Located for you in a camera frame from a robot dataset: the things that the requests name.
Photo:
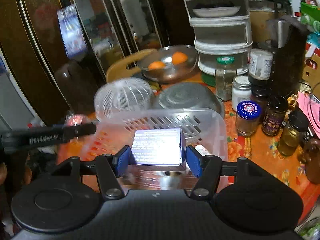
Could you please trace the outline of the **white Kent cigarette box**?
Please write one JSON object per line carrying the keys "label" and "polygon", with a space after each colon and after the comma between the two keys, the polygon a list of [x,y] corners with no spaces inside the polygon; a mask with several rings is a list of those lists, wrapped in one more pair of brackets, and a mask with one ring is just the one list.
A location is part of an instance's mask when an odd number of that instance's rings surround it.
{"label": "white Kent cigarette box", "polygon": [[130,148],[129,164],[142,170],[186,170],[186,142],[181,128],[137,130]]}

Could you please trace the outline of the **clear plastic basket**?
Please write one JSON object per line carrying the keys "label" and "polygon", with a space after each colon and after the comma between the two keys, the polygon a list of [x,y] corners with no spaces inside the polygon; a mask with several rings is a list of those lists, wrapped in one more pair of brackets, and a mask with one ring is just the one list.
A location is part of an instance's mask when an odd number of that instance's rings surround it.
{"label": "clear plastic basket", "polygon": [[227,161],[227,134],[223,118],[214,110],[150,109],[120,112],[97,125],[97,131],[85,139],[81,160],[116,154],[124,145],[132,145],[135,131],[142,129],[181,128],[186,145],[203,145],[212,155]]}

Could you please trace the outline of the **upturned steel bowl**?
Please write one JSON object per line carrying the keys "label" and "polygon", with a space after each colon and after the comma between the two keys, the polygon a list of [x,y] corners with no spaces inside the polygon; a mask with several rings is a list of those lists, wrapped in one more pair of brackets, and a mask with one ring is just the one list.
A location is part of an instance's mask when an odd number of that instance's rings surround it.
{"label": "upturned steel bowl", "polygon": [[208,108],[225,117],[223,102],[206,86],[182,82],[161,91],[153,100],[153,109],[200,109]]}

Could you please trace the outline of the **dark brown thermos jug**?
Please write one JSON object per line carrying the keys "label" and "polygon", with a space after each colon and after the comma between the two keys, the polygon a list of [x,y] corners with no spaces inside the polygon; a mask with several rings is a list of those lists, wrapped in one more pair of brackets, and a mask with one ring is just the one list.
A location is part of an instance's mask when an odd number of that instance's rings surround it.
{"label": "dark brown thermos jug", "polygon": [[58,69],[56,83],[74,114],[90,115],[94,112],[94,96],[98,90],[91,72],[70,60]]}

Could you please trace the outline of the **dark purple label jar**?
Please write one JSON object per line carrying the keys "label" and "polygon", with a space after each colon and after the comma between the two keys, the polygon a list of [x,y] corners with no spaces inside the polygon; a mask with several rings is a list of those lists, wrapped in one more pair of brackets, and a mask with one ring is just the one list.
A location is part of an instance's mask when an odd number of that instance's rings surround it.
{"label": "dark purple label jar", "polygon": [[273,95],[269,98],[261,126],[266,135],[275,136],[279,133],[288,105],[283,96]]}

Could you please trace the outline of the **small white salt jar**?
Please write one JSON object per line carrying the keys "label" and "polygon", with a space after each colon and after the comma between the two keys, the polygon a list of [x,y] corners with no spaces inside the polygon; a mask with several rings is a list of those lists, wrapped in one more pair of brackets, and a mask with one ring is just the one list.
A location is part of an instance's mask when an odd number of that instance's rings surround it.
{"label": "small white salt jar", "polygon": [[251,96],[251,83],[247,75],[237,75],[232,83],[232,109],[236,112],[240,102],[249,100]]}

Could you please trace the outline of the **black lid oil jar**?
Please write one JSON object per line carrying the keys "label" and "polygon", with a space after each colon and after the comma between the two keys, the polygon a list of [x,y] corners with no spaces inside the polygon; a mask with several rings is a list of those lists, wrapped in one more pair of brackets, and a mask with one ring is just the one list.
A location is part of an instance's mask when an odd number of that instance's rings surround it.
{"label": "black lid oil jar", "polygon": [[280,136],[278,152],[285,157],[293,155],[306,134],[308,126],[309,121],[300,109],[292,111]]}

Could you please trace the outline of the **green lid glass jar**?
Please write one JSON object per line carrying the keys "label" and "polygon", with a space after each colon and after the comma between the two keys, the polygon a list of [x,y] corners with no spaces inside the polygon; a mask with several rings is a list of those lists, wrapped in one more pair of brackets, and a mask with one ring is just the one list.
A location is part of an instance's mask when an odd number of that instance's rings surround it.
{"label": "green lid glass jar", "polygon": [[235,58],[232,56],[221,56],[216,61],[216,95],[222,101],[229,101],[232,97],[233,78],[236,76]]}

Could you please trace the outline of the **steel bowl with oranges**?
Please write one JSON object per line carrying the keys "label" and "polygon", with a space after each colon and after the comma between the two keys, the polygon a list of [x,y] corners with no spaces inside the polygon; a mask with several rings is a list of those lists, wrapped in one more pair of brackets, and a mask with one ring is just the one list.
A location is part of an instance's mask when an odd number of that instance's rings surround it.
{"label": "steel bowl with oranges", "polygon": [[[171,62],[172,55],[183,52],[188,56],[188,60],[182,64],[174,65]],[[191,45],[168,46],[157,50],[147,57],[139,60],[137,66],[141,69],[142,75],[159,83],[175,83],[192,76],[198,65],[199,55],[195,47]],[[162,69],[148,70],[148,65],[154,61],[162,61],[166,66]]]}

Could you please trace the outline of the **left orange fruit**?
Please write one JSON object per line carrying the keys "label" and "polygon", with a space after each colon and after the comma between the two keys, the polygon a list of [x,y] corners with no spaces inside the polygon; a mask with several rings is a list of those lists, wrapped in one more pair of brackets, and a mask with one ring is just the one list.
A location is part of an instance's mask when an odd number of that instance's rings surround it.
{"label": "left orange fruit", "polygon": [[162,69],[165,66],[166,66],[166,64],[162,61],[154,61],[148,65],[148,70]]}

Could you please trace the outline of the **orange fruit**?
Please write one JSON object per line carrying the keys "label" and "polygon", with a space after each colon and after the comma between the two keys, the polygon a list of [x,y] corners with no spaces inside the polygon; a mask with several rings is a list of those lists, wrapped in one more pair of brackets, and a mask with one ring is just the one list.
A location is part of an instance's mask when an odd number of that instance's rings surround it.
{"label": "orange fruit", "polygon": [[188,60],[188,56],[180,51],[175,52],[171,57],[171,62],[174,65],[182,64]]}
{"label": "orange fruit", "polygon": [[166,64],[162,61],[154,61],[148,65],[148,70],[162,69],[165,66],[166,66]]}

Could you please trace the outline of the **right orange fruit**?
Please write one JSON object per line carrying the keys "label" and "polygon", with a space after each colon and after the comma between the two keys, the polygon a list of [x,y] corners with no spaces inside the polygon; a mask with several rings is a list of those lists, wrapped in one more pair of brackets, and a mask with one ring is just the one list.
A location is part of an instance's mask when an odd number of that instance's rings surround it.
{"label": "right orange fruit", "polygon": [[188,60],[188,56],[180,51],[175,52],[171,57],[171,62],[174,65],[182,64]]}

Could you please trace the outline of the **pink paper sheet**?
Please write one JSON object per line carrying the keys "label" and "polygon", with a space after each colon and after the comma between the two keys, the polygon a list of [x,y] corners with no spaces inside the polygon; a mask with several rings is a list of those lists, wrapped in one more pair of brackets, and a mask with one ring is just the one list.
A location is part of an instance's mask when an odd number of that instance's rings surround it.
{"label": "pink paper sheet", "polygon": [[314,96],[310,97],[309,94],[298,92],[297,102],[319,138],[319,100]]}

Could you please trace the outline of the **white label dark bottle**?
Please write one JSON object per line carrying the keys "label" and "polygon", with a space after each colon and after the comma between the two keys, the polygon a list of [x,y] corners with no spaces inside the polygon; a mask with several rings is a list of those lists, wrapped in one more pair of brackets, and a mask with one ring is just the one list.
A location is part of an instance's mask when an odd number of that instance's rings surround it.
{"label": "white label dark bottle", "polygon": [[273,54],[262,49],[252,49],[249,58],[248,79],[255,86],[267,84],[273,62]]}

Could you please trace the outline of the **white tiered food rack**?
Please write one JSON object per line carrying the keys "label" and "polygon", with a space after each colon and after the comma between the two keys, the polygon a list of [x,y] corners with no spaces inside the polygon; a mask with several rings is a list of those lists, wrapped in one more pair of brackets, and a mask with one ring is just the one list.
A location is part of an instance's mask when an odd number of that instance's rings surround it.
{"label": "white tiered food rack", "polygon": [[248,0],[183,1],[195,34],[199,69],[215,75],[217,58],[232,56],[237,74],[245,74],[252,48]]}

